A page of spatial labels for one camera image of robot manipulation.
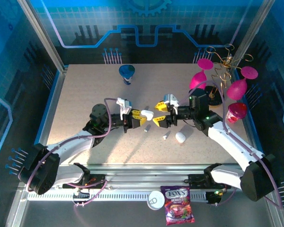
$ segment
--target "wooden tabletop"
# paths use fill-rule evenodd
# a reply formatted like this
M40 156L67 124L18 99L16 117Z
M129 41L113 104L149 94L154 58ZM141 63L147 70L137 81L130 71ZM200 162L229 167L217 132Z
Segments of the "wooden tabletop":
M54 116L47 144L57 143L79 132L89 120L94 105L104 103L106 97L121 97L132 102L134 109L154 111L155 117L165 113L154 110L154 106L167 93L181 100L189 91L193 75L200 71L197 64L134 64L135 74L131 85L124 84L118 70L119 64L112 65L70 65L62 87L61 96ZM205 71L211 79L213 70ZM227 106L233 100L226 98ZM113 113L119 107L109 103ZM210 108L222 116L222 106ZM239 136L247 140L243 122L228 124ZM181 131L186 141L179 144L175 134ZM170 133L167 140L163 136ZM96 147L86 150L67 162L81 164L211 164L235 163L235 160L215 141L202 132L186 125L159 128L153 121L142 127L111 131Z

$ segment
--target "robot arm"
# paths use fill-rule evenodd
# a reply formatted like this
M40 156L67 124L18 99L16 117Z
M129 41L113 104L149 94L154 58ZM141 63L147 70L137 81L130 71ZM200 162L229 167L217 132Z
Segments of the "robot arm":
M241 169L234 169L222 164L214 164L204 170L204 185L210 187L215 183L223 183L238 189L252 201L258 201L274 190L272 183L259 161L258 156L269 168L275 182L279 185L279 176L275 157L265 156L262 152L251 147L228 126L224 129L222 118L209 110L207 96L202 89L197 88L189 97L189 106L179 106L177 99L172 94L164 96L155 109L170 112L170 115L154 118L159 126L168 128L177 126L178 120L193 120L198 130L220 144L240 165Z
M123 127L124 132L127 133L128 129L138 128L146 122L147 117L141 116L141 111L132 109L129 101L118 98L117 104L120 105L120 114L111 115L111 129ZM153 116L153 112L144 110L143 113L147 114L151 120L150 116ZM37 169L29 185L37 194L43 194L55 185L72 183L84 186L89 184L91 179L94 182L94 177L83 165L74 163L71 166L60 166L60 164L70 157L98 145L104 139L104 136L99 136L107 132L108 119L105 105L97 104L93 107L86 126L76 135L48 146L34 145L23 159L23 166L18 174L19 180L27 183L37 164L47 155L48 157Z

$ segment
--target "small white block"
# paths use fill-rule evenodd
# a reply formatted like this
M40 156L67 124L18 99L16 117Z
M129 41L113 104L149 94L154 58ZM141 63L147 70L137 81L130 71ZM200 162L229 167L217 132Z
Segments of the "small white block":
M151 121L154 113L153 111L149 111L149 110L141 110L141 115L145 116L148 121Z
M183 133L177 132L176 139L178 140L179 143L183 143L186 140L186 137Z

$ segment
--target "candy bag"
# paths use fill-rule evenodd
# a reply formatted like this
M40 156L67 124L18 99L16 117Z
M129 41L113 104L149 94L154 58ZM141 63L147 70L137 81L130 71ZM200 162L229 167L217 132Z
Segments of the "candy bag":
M161 186L165 197L166 225L194 223L195 218L190 207L189 187Z

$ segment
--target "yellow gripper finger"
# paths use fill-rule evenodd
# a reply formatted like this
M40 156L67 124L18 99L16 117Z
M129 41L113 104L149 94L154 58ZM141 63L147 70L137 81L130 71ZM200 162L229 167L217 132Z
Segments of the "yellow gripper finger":
M158 104L156 104L155 110L167 112L167 105L164 102L159 102Z
M155 124L156 124L158 127L160 127L159 122L160 122L160 121L163 121L165 118L166 118L166 116L161 116L161 117L153 118L152 120L153 120L153 122L155 122Z
M141 113L140 110L133 110L132 111L133 118L137 119L137 120L140 120L140 126L142 126L146 122L147 118L146 117L141 117L140 113Z

